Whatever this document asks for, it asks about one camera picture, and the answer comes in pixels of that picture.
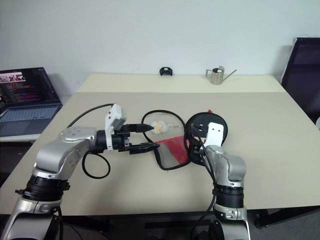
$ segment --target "black object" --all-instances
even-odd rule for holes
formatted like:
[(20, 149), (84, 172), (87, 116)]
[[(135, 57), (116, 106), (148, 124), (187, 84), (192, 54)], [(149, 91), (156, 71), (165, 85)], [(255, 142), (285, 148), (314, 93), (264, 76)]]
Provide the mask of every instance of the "black object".
[[(87, 169), (86, 169), (86, 158), (87, 158), (88, 154), (96, 155), (96, 156), (102, 158), (105, 161), (105, 163), (108, 166), (108, 172), (105, 175), (103, 175), (103, 176), (93, 176), (87, 171)], [(102, 156), (102, 155), (100, 155), (100, 154), (98, 154), (97, 152), (94, 152), (94, 151), (87, 151), (84, 154), (83, 158), (82, 158), (82, 170), (83, 170), (85, 175), (87, 175), (88, 177), (90, 177), (92, 179), (104, 179), (105, 177), (107, 177), (110, 174), (111, 166), (110, 166), (110, 163), (108, 162), (108, 160), (104, 156)]]
[(172, 74), (173, 74), (172, 69), (170, 67), (167, 67), (167, 66), (164, 66), (164, 67), (160, 68), (159, 72), (160, 72), (161, 76), (162, 75), (170, 75), (170, 76), (172, 76)]
[(210, 112), (200, 112), (193, 115), (185, 124), (184, 146), (187, 149), (189, 160), (198, 165), (204, 165), (201, 161), (200, 147), (201, 143), (194, 138), (200, 136), (201, 138), (207, 137), (209, 123), (217, 123), (223, 125), (223, 139), (222, 144), (228, 135), (228, 125), (226, 121), (219, 115)]
[(320, 117), (320, 38), (298, 37), (281, 85), (316, 123)]
[[(118, 152), (129, 151), (130, 154), (147, 153), (159, 147), (159, 144), (153, 142), (146, 142), (132, 145), (126, 143), (126, 139), (130, 137), (130, 132), (144, 133), (154, 129), (148, 124), (127, 124), (123, 125), (119, 130), (115, 130), (112, 137), (112, 148)], [(96, 145), (98, 149), (96, 153), (102, 153), (107, 149), (106, 132), (104, 130), (97, 131)]]
[(23, 195), (24, 198), (52, 202), (62, 198), (64, 191), (69, 190), (70, 185), (67, 180), (47, 179), (32, 175), (26, 184), (25, 189), (15, 192)]
[(283, 223), (288, 220), (296, 219), (314, 212), (320, 211), (319, 206), (304, 206), (304, 207), (289, 207), (281, 209), (275, 213), (269, 214), (266, 209), (259, 211), (259, 218), (254, 222), (254, 225), (258, 228), (266, 228), (268, 226)]
[(81, 236), (80, 232), (78, 232), (78, 230), (75, 229), (74, 226), (70, 225), (69, 227), (72, 228), (73, 231), (79, 236), (80, 240), (84, 240), (84, 238)]
[(57, 238), (57, 233), (59, 229), (60, 218), (52, 216), (48, 230), (44, 236), (43, 240), (55, 240)]
[[(154, 113), (165, 113), (165, 114), (171, 114), (171, 115), (175, 116), (175, 117), (182, 123), (184, 133), (186, 132), (186, 124), (185, 124), (185, 122), (182, 120), (182, 118), (181, 118), (179, 115), (177, 115), (176, 113), (174, 113), (174, 112), (172, 112), (172, 111), (168, 111), (168, 110), (158, 109), (158, 110), (148, 111), (148, 112), (142, 117), (142, 119), (141, 119), (141, 124), (144, 124), (145, 118), (146, 118), (148, 115), (154, 114)], [(149, 137), (147, 137), (147, 135), (146, 135), (145, 133), (143, 133), (143, 135), (144, 135), (145, 139), (147, 139), (147, 141), (148, 141), (149, 143), (154, 144), (154, 142), (153, 142)], [(160, 157), (160, 153), (159, 153), (158, 149), (155, 148), (155, 149), (153, 150), (153, 152), (154, 152), (154, 156), (155, 156), (156, 162), (158, 163), (159, 167), (160, 167), (162, 170), (165, 170), (165, 171), (173, 170), (173, 169), (178, 169), (178, 168), (181, 168), (181, 167), (183, 167), (183, 166), (185, 166), (185, 165), (187, 165), (187, 164), (190, 163), (190, 160), (188, 160), (187, 162), (182, 163), (182, 164), (179, 164), (179, 165), (177, 165), (177, 166), (164, 167), (164, 166), (162, 165), (161, 157)]]
[(192, 229), (191, 229), (191, 232), (190, 232), (190, 240), (193, 240), (193, 235), (194, 235), (194, 231), (196, 229), (196, 227), (199, 225), (199, 223), (208, 215), (208, 213), (210, 212), (210, 210), (213, 208), (214, 204), (215, 204), (215, 199), (216, 199), (216, 195), (215, 195), (215, 192), (212, 192), (213, 193), (213, 197), (212, 197), (212, 200), (211, 200), (211, 203), (208, 207), (208, 209), (205, 211), (205, 213), (198, 219), (198, 221), (196, 221), (196, 223), (193, 225)]
[(104, 221), (96, 220), (88, 216), (63, 216), (63, 222), (67, 225), (74, 225), (82, 229), (92, 231), (109, 232), (110, 225)]
[(210, 159), (210, 157), (208, 155), (208, 152), (207, 152), (207, 149), (206, 149), (206, 147), (204, 145), (204, 142), (201, 140), (201, 137), (200, 137), (197, 129), (196, 129), (196, 131), (194, 131), (194, 133), (198, 137), (199, 142), (200, 142), (200, 144), (202, 146), (202, 151), (200, 151), (201, 161), (202, 161), (203, 165), (205, 166), (205, 169), (209, 173), (210, 177), (212, 178), (213, 185), (215, 186), (217, 184), (217, 181), (216, 181), (216, 177), (215, 177), (215, 174), (214, 174), (214, 168), (212, 166), (212, 163), (211, 163), (211, 161), (208, 161), (209, 164), (207, 164), (206, 160), (204, 159), (204, 155), (206, 156), (206, 159)]
[(112, 107), (114, 104), (113, 103), (107, 103), (107, 104), (103, 104), (103, 105), (99, 105), (99, 106), (95, 106), (83, 113), (81, 113), (78, 117), (76, 117), (68, 126), (67, 128), (70, 128), (72, 127), (73, 124), (75, 124), (80, 118), (82, 118), (84, 115), (92, 112), (93, 110), (96, 110), (96, 109), (100, 109), (100, 108), (104, 108), (104, 107)]
[(209, 240), (225, 240), (224, 230), (218, 220), (209, 225)]
[[(174, 221), (158, 221), (147, 222), (144, 224), (144, 229), (167, 229), (167, 228), (179, 228), (179, 227), (191, 227), (197, 220), (174, 220)], [(198, 226), (210, 225), (210, 220), (202, 220)]]
[(31, 146), (30, 142), (0, 142), (0, 187)]
[(58, 215), (59, 215), (59, 226), (60, 226), (60, 232), (59, 232), (59, 240), (63, 240), (64, 239), (64, 221), (62, 218), (62, 212), (61, 212), (61, 208), (60, 206), (58, 207)]
[(216, 203), (227, 208), (240, 209), (244, 207), (243, 187), (215, 185)]

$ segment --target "desk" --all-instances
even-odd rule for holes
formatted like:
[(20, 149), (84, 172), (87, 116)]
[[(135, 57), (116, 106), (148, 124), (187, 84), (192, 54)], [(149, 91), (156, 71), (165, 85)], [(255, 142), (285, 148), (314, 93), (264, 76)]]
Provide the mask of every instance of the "desk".
[[(152, 87), (141, 85), (147, 80)], [(165, 81), (170, 87), (154, 87)], [(125, 108), (127, 123), (139, 123), (146, 112), (154, 109), (173, 111), (185, 121), (211, 109), (228, 124), (224, 149), (246, 162), (244, 204), (248, 209), (320, 205), (320, 192), (315, 190), (320, 181), (320, 132), (280, 84), (272, 76), (231, 76), (219, 86), (207, 81), (200, 76), (166, 77), (162, 81), (152, 75), (91, 75), (1, 187), (0, 213), (11, 213), (18, 197), (14, 190), (26, 186), (39, 148), (55, 139), (82, 112), (105, 103)], [(248, 85), (246, 92), (245, 83), (255, 85)], [(144, 93), (137, 92), (135, 86), (141, 86)], [(77, 125), (104, 129), (107, 112), (108, 108), (91, 112)], [(133, 133), (131, 141), (138, 144), (146, 140)], [(69, 180), (70, 190), (63, 195), (64, 215), (204, 211), (211, 201), (212, 181), (202, 166), (190, 163), (163, 171), (152, 152), (103, 155), (111, 164), (110, 175), (91, 179), (78, 166)], [(106, 171), (104, 162), (95, 156), (88, 157), (87, 168), (94, 175)]]

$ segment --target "silver robot arm segment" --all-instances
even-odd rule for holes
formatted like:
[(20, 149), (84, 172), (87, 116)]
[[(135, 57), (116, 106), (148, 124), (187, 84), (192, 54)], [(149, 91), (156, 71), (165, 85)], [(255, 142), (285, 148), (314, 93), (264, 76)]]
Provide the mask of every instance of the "silver robot arm segment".
[(104, 150), (129, 151), (139, 154), (152, 151), (158, 144), (147, 142), (132, 145), (130, 132), (152, 130), (147, 124), (126, 124), (124, 110), (114, 104), (105, 118), (105, 129), (69, 127), (52, 142), (43, 146), (35, 160), (32, 175), (25, 189), (16, 190), (21, 196), (2, 232), (1, 240), (55, 239), (63, 192), (70, 188), (68, 179), (87, 152)]
[(245, 161), (227, 154), (220, 146), (206, 147), (216, 185), (213, 212), (216, 220), (209, 227), (210, 240), (250, 240), (247, 209), (244, 207)]
[(63, 191), (70, 188), (67, 181), (83, 155), (96, 148), (96, 137), (95, 128), (71, 127), (41, 148), (26, 189), (17, 191), (21, 196), (3, 230), (2, 240), (45, 239)]

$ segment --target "floor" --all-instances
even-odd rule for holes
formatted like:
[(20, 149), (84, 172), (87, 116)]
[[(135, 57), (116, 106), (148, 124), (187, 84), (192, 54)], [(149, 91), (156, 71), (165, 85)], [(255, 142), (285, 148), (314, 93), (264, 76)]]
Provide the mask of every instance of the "floor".
[[(0, 151), (0, 172), (1, 184), (10, 172), (15, 168), (16, 164), (27, 152), (30, 146), (1, 146)], [(145, 240), (146, 237), (154, 236), (154, 240), (189, 240), (191, 227), (166, 227), (166, 228), (148, 228), (147, 223), (168, 222), (179, 220), (197, 220), (197, 215), (183, 216), (119, 216), (110, 218), (110, 224), (113, 231), (107, 236), (103, 236), (98, 231), (87, 230), (74, 227), (81, 237), (75, 232), (70, 225), (64, 226), (64, 239), (67, 240)], [(257, 229), (254, 226), (254, 215), (249, 214), (248, 220), (250, 224), (250, 235), (252, 240), (319, 240), (320, 239), (320, 211), (299, 217), (287, 222), (269, 226), (264, 229)], [(1, 216), (1, 230), (5, 223), (6, 216)], [(207, 231), (208, 226), (200, 226), (196, 228), (196, 234)]]

